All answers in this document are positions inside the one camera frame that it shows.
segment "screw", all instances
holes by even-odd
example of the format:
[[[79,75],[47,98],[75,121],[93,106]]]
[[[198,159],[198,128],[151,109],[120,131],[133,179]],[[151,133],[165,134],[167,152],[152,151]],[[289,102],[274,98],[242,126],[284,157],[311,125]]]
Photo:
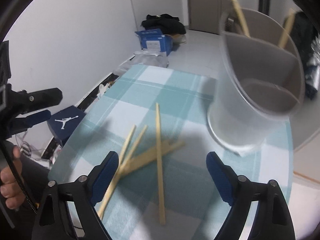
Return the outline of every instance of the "screw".
[[[78,180],[79,180],[80,182],[85,182],[85,181],[87,180],[87,176],[86,176],[86,175],[82,175],[82,176],[80,176],[80,177],[78,178]]]
[[[242,182],[245,182],[245,181],[247,180],[247,177],[244,176],[244,175],[239,175],[239,176],[238,176],[238,180],[239,180],[239,181],[242,181]]]
[[[276,187],[278,185],[278,183],[274,179],[272,179],[272,180],[270,180],[270,185],[273,187]]]
[[[56,182],[54,180],[48,182],[49,187],[53,187],[54,185],[56,185]]]

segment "blue box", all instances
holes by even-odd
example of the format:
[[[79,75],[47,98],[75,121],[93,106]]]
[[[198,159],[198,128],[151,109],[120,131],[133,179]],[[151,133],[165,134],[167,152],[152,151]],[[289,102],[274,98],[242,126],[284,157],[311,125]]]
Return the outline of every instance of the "blue box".
[[[47,121],[50,131],[54,138],[63,147],[85,113],[75,106],[69,106],[51,116]]]
[[[163,35],[160,29],[136,32],[140,38],[142,49],[149,51],[166,52],[167,56],[172,50],[172,37]]]

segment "jumpman logo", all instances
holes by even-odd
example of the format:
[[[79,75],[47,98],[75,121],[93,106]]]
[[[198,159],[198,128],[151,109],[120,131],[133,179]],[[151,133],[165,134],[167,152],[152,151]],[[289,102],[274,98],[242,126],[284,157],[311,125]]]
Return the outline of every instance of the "jumpman logo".
[[[75,116],[75,117],[68,117],[68,118],[63,118],[62,120],[55,120],[55,121],[57,121],[57,122],[62,122],[62,127],[61,127],[61,129],[64,130],[64,126],[66,125],[66,122],[68,122],[68,121],[70,121],[70,120],[72,120],[72,119],[75,119],[75,118],[77,118],[77,117],[79,117],[79,116],[77,115],[77,116]]]

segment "cable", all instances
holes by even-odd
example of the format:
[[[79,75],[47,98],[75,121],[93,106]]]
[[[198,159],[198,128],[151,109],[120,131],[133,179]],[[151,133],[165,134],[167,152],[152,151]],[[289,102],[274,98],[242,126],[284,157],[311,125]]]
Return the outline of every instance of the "cable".
[[[20,149],[20,145],[19,145],[18,139],[17,139],[17,134],[15,134],[15,138],[16,138],[17,145],[18,145],[18,147],[19,147],[19,149]]]
[[[8,150],[7,148],[5,147],[4,145],[4,142],[3,141],[0,141],[0,150],[2,151],[3,155],[4,155],[4,158],[6,159],[7,163],[8,163],[8,166],[14,176],[14,178],[16,179],[17,181],[17,184],[19,185],[22,193],[24,194],[29,206],[32,208],[33,212],[34,213],[37,213],[37,207],[36,207],[36,204],[32,201],[29,193],[27,192],[26,188],[24,187],[23,185],[23,182],[19,176],[19,173],[17,172],[17,169],[16,167],[14,166],[13,164],[13,161],[11,160],[10,158],[10,155],[8,153]]]
[[[23,153],[27,157],[31,157],[31,147],[28,143],[22,142],[20,145],[20,152]]]

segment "wooden chopstick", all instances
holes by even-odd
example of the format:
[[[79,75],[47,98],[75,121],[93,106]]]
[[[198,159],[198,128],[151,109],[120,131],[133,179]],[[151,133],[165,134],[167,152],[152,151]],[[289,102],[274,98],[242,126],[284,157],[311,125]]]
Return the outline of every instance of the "wooden chopstick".
[[[157,171],[158,171],[158,193],[159,193],[159,220],[161,225],[165,225],[164,209],[164,189],[161,154],[161,124],[159,104],[156,103],[156,151],[157,151]]]
[[[122,163],[122,160],[124,158],[124,154],[125,154],[125,152],[127,150],[127,147],[128,147],[128,145],[129,145],[129,143],[131,141],[131,138],[132,138],[132,135],[133,135],[135,129],[136,129],[136,125],[133,125],[133,127],[131,128],[131,130],[130,130],[128,136],[127,136],[127,138],[124,141],[124,144],[122,146],[121,152],[119,154],[119,167],[120,167],[120,164]]]
[[[239,19],[239,22],[240,22],[240,25],[241,25],[241,28],[242,28],[244,35],[250,38],[250,33],[249,33],[247,21],[245,20],[243,11],[241,9],[241,6],[240,6],[238,0],[231,0],[231,1],[233,4],[233,8],[235,9],[235,11],[238,15],[238,19]]]
[[[103,200],[102,200],[101,206],[100,206],[100,208],[98,210],[98,216],[99,216],[100,219],[103,218],[103,214],[104,214],[104,211],[105,211],[105,209],[107,207],[107,204],[108,204],[108,202],[109,202],[109,200],[110,200],[110,198],[111,198],[111,196],[112,196],[112,194],[113,194],[113,192],[114,192],[114,190],[116,188],[116,185],[117,185],[119,179],[121,178],[122,167],[125,166],[127,164],[127,162],[130,160],[133,152],[135,151],[135,149],[137,148],[138,144],[140,143],[140,141],[142,139],[142,136],[145,133],[147,128],[148,128],[148,126],[145,125],[144,128],[142,129],[142,131],[140,132],[140,134],[138,135],[137,139],[133,143],[132,147],[130,148],[130,150],[128,152],[128,155],[126,156],[126,158],[123,161],[123,164],[119,165],[115,175],[113,176],[113,178],[112,178],[112,180],[110,182],[110,185],[107,188],[107,191],[103,196]]]
[[[177,141],[169,145],[169,141],[165,140],[161,142],[162,156],[165,156],[169,152],[172,152],[184,145],[185,145],[184,141]],[[151,147],[148,150],[146,150],[144,153],[140,154],[139,156],[131,158],[130,161],[127,163],[127,165],[123,167],[121,175],[122,177],[124,177],[129,173],[136,171],[155,160],[157,160],[156,147]]]
[[[290,33],[292,31],[292,27],[294,24],[295,17],[296,17],[296,13],[291,8],[289,10],[289,17],[288,17],[287,21],[285,22],[284,29],[282,31],[282,34],[280,36],[279,43],[278,43],[278,47],[281,49],[283,49],[287,45]]]

